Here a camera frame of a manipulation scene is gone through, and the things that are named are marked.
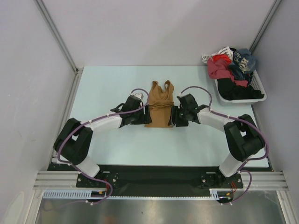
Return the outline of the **tan ribbed tank top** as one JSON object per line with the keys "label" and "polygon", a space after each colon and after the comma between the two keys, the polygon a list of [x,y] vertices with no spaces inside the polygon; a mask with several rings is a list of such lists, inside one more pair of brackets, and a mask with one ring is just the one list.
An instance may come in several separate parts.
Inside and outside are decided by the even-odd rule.
{"label": "tan ribbed tank top", "polygon": [[149,113],[152,122],[146,124],[146,128],[172,128],[173,92],[174,86],[169,80],[164,83],[164,89],[158,84],[158,81],[152,82],[149,92]]}

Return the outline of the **blue printed garment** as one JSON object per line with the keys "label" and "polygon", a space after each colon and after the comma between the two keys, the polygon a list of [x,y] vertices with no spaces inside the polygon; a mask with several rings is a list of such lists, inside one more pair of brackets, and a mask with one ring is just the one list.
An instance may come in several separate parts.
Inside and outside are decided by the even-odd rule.
{"label": "blue printed garment", "polygon": [[233,61],[228,66],[235,80],[251,82],[256,70],[257,59],[248,49],[238,49],[233,53]]}

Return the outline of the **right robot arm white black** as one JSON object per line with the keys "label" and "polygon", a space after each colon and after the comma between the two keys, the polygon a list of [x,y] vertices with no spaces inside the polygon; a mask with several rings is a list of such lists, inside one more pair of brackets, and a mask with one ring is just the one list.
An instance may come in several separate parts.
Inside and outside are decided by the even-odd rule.
{"label": "right robot arm white black", "polygon": [[215,181],[227,187],[232,176],[245,162],[265,147],[265,140],[252,117],[244,114],[237,118],[213,111],[209,105],[198,105],[192,94],[178,96],[178,106],[171,109],[171,123],[176,127],[189,126],[189,122],[213,127],[226,136],[229,154],[219,166]]}

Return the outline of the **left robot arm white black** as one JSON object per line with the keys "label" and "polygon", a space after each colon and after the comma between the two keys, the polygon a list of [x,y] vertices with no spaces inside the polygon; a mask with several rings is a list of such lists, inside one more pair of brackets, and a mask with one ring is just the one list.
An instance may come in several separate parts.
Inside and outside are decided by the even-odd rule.
{"label": "left robot arm white black", "polygon": [[142,93],[133,93],[125,103],[111,109],[111,113],[86,122],[68,119],[58,135],[54,150],[59,162],[77,168],[87,175],[92,186],[103,182],[100,167],[89,156],[89,148],[94,132],[109,131],[126,125],[143,125],[151,122],[149,107],[142,102]]}

